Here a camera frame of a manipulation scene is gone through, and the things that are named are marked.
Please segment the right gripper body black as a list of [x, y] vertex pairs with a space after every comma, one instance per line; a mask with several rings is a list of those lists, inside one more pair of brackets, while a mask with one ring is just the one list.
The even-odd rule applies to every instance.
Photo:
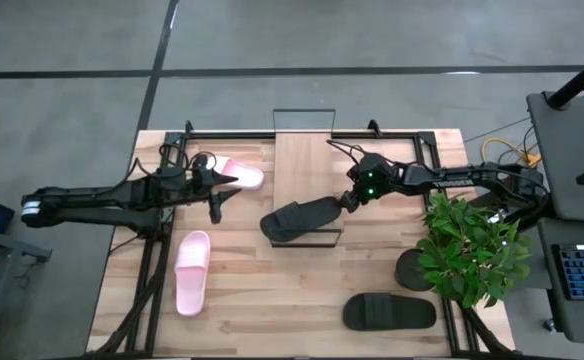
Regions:
[[353, 187], [347, 192], [355, 193], [360, 204], [367, 204], [379, 195], [379, 176], [372, 170], [360, 170], [352, 167], [346, 175], [353, 182]]

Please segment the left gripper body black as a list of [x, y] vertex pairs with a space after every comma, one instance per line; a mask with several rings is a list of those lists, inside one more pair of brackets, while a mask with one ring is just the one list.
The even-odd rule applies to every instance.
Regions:
[[186, 188], [182, 193], [181, 203], [191, 204], [196, 202], [208, 202], [217, 204], [217, 196], [212, 189], [217, 185], [218, 173], [206, 166], [192, 171], [192, 177], [186, 182]]

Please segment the pink rubber slide sandal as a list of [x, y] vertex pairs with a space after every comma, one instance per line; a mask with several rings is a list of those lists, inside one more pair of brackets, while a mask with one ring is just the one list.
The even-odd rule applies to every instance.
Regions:
[[174, 266], [176, 309], [182, 316], [196, 316], [202, 311], [210, 255], [210, 237], [204, 231], [189, 233], [178, 247]]
[[217, 156], [214, 170], [225, 176], [235, 177], [236, 180], [228, 186], [244, 190], [258, 190], [264, 181], [263, 172], [230, 157]]

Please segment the black rubber slide sandal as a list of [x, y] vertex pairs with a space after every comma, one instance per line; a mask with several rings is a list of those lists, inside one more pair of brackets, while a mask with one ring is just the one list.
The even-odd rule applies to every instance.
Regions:
[[436, 319], [431, 302], [391, 293], [356, 294], [342, 311], [343, 324], [355, 331], [427, 329]]
[[341, 216], [333, 196], [310, 202], [291, 202], [260, 220], [260, 229], [273, 247], [335, 247], [342, 229], [327, 228]]

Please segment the black round plant pot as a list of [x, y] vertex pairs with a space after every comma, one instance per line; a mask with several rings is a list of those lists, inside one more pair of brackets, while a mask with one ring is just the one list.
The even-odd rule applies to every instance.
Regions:
[[424, 292], [431, 290], [434, 285], [425, 278], [425, 270], [419, 263], [422, 251], [409, 249], [404, 251], [396, 261], [395, 281], [402, 287]]

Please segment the green leafy artificial plant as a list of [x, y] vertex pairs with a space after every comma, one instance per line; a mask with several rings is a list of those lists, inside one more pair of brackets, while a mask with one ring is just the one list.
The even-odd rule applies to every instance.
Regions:
[[424, 226], [417, 243], [423, 278], [463, 308], [494, 306], [530, 274], [530, 239], [494, 211], [434, 194]]

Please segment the grey desk top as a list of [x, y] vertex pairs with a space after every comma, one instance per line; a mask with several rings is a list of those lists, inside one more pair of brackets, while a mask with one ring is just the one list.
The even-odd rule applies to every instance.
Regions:
[[584, 97], [572, 99], [563, 110], [551, 108], [543, 94], [526, 97], [528, 111], [542, 155], [556, 215], [584, 221]]
[[539, 220], [537, 228], [551, 282], [549, 298], [553, 320], [570, 341], [584, 343], [584, 301], [566, 298], [551, 249], [554, 244], [584, 245], [584, 222], [544, 218]]

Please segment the black round pole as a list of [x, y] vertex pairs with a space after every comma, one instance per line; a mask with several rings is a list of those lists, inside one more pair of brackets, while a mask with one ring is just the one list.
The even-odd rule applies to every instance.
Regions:
[[584, 69], [552, 94], [545, 93], [547, 105], [555, 110], [563, 110], [579, 93], [584, 92]]

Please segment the black aluminium table frame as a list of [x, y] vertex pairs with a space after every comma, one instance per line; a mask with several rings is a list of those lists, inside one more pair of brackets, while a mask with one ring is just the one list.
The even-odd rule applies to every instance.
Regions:
[[[467, 161], [461, 135], [452, 129], [386, 130], [381, 135], [336, 130], [331, 137], [401, 162], [459, 166]], [[155, 271], [160, 258], [174, 262], [182, 239], [196, 230], [211, 239], [202, 312], [194, 317], [177, 312], [175, 273], [167, 267], [161, 293], [142, 311], [118, 348], [119, 356], [372, 359], [446, 357], [455, 350], [482, 348], [460, 309], [432, 292], [424, 294], [436, 309], [430, 328], [356, 332], [343, 325], [342, 310], [353, 295], [401, 293], [395, 263], [424, 235], [424, 197], [391, 194], [344, 213], [334, 248], [273, 247], [259, 222], [273, 211], [275, 131], [195, 130], [187, 150], [257, 167], [264, 183], [229, 200], [218, 224], [210, 222], [203, 205], [178, 208], [168, 246], [145, 244], [130, 230], [117, 229], [86, 346], [90, 354], [104, 353], [133, 304], [137, 282]], [[351, 159], [334, 148], [332, 158], [339, 195], [351, 185], [346, 175]]]

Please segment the black frame wooden shelf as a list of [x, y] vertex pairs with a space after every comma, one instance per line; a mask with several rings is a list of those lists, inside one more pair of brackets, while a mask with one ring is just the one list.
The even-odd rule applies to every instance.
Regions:
[[[331, 139], [332, 109], [275, 109], [273, 211], [335, 195]], [[342, 229], [338, 219], [327, 228]]]

